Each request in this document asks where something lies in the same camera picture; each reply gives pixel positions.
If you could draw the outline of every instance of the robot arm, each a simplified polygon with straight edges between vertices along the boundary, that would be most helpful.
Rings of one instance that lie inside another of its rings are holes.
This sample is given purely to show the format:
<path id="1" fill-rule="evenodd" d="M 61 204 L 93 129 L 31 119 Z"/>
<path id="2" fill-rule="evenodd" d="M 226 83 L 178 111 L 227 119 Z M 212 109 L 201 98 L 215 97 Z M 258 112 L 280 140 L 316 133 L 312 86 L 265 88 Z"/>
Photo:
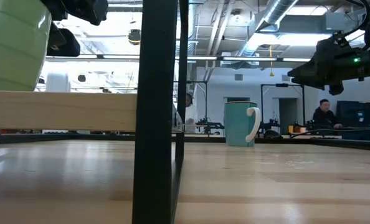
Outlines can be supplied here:
<path id="1" fill-rule="evenodd" d="M 332 95 L 343 91 L 343 80 L 370 77 L 370 16 L 360 29 L 365 30 L 363 48 L 351 48 L 345 39 L 348 34 L 335 32 L 332 37 L 316 45 L 312 59 L 288 72 L 293 83 L 325 89 L 329 85 Z"/>
<path id="2" fill-rule="evenodd" d="M 53 21 L 67 19 L 68 14 L 89 21 L 99 26 L 106 20 L 107 0 L 41 0 L 51 13 Z M 67 29 L 59 29 L 52 22 L 48 41 L 48 56 L 77 57 L 80 55 L 80 44 Z"/>

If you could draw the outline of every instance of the black metal post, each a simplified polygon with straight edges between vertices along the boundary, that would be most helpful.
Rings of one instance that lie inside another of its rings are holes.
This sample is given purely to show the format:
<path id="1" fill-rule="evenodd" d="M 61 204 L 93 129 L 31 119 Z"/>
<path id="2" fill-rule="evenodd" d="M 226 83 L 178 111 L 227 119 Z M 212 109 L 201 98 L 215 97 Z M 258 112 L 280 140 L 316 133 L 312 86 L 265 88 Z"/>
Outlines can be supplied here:
<path id="1" fill-rule="evenodd" d="M 263 93 L 262 89 L 265 84 L 261 84 L 261 121 L 264 123 L 264 100 L 263 100 Z"/>
<path id="2" fill-rule="evenodd" d="M 204 106 L 206 109 L 204 110 L 204 113 L 206 114 L 205 118 L 207 118 L 207 82 L 204 83 L 206 85 L 206 97 L 204 98 Z"/>
<path id="3" fill-rule="evenodd" d="M 305 94 L 304 94 L 304 85 L 301 86 L 301 93 L 303 94 L 303 126 L 305 126 Z"/>
<path id="4" fill-rule="evenodd" d="M 186 83 L 187 83 L 187 43 L 189 27 L 189 0 L 179 1 L 179 10 L 181 16 L 181 36 L 179 41 L 179 65 L 178 65 L 178 105 L 177 111 L 183 123 L 185 123 L 185 100 L 186 100 Z M 176 160 L 184 158 L 184 141 L 185 133 L 177 133 L 175 145 Z"/>
<path id="5" fill-rule="evenodd" d="M 132 224 L 171 223 L 177 1 L 143 1 Z"/>

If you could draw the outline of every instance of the white mug handle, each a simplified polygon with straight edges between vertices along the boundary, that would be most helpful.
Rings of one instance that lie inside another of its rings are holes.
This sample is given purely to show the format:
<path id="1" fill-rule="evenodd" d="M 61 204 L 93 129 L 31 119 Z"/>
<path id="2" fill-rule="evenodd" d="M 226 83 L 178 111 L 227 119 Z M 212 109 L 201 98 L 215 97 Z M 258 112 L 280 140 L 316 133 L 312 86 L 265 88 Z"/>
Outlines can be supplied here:
<path id="1" fill-rule="evenodd" d="M 253 108 L 247 108 L 246 113 L 247 113 L 247 116 L 253 116 L 253 114 L 255 113 L 255 121 L 254 121 L 253 129 L 250 132 L 250 134 L 246 136 L 246 141 L 251 142 L 260 129 L 261 112 L 259 108 L 253 107 Z"/>

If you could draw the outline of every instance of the yellow object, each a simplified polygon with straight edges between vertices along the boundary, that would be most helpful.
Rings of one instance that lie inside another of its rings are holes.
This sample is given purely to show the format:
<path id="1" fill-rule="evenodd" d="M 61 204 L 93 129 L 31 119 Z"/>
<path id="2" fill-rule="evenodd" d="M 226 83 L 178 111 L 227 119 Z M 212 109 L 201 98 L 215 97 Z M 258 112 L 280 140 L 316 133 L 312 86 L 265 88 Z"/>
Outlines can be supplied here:
<path id="1" fill-rule="evenodd" d="M 272 57 L 272 45 L 270 46 L 270 57 Z M 273 74 L 273 72 L 272 72 L 272 62 L 271 62 L 271 74 L 270 74 L 270 76 L 272 77 L 272 76 L 275 76 L 274 74 Z"/>
<path id="2" fill-rule="evenodd" d="M 293 134 L 293 128 L 294 128 L 293 125 L 288 126 L 288 130 L 290 134 Z"/>

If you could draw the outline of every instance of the white wall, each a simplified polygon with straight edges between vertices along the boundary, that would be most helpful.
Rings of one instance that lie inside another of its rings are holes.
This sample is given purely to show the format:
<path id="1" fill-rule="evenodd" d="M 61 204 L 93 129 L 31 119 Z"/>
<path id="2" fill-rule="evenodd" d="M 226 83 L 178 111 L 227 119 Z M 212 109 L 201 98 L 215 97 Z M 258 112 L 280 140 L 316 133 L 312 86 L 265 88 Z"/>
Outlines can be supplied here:
<path id="1" fill-rule="evenodd" d="M 270 77 L 270 69 L 261 71 L 260 69 L 233 70 L 229 68 L 215 68 L 207 86 L 207 117 L 213 122 L 224 124 L 224 98 L 226 97 L 249 97 L 252 102 L 261 107 L 261 84 L 283 83 L 282 75 L 288 71 L 289 68 L 276 68 L 273 71 L 275 77 Z M 235 81 L 235 73 L 242 73 L 244 80 Z M 199 74 L 204 74 L 203 68 L 198 68 Z M 201 88 L 201 86 L 196 88 L 194 95 L 195 105 L 200 118 L 205 115 L 204 92 L 202 91 L 204 88 Z M 300 87 L 294 89 L 292 87 L 277 88 L 265 86 L 263 92 L 265 92 L 263 98 L 264 122 L 268 122 L 273 114 L 279 115 L 279 98 L 296 98 L 298 99 L 298 122 L 302 123 L 303 113 Z M 312 119 L 313 112 L 319 105 L 318 92 L 319 90 L 314 88 L 305 88 L 306 120 Z"/>
<path id="2" fill-rule="evenodd" d="M 370 78 L 366 78 L 365 81 L 359 82 L 357 80 L 348 80 L 343 82 L 344 91 L 342 94 L 332 96 L 328 92 L 328 88 L 325 91 L 319 91 L 319 98 L 326 98 L 331 102 L 330 110 L 336 112 L 336 102 L 339 100 L 348 101 L 370 101 Z"/>

